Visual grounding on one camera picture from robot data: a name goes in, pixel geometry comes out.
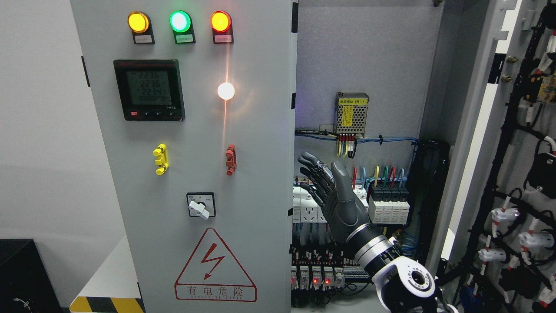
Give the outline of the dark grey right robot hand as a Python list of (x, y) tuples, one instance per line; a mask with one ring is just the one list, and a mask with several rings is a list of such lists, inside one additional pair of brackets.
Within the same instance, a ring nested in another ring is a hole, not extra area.
[(353, 192), (350, 175), (339, 161), (327, 166), (307, 152), (298, 157), (300, 172), (313, 185), (300, 183), (321, 208), (331, 229), (332, 237), (340, 243), (361, 247), (381, 233), (373, 229), (361, 200)]

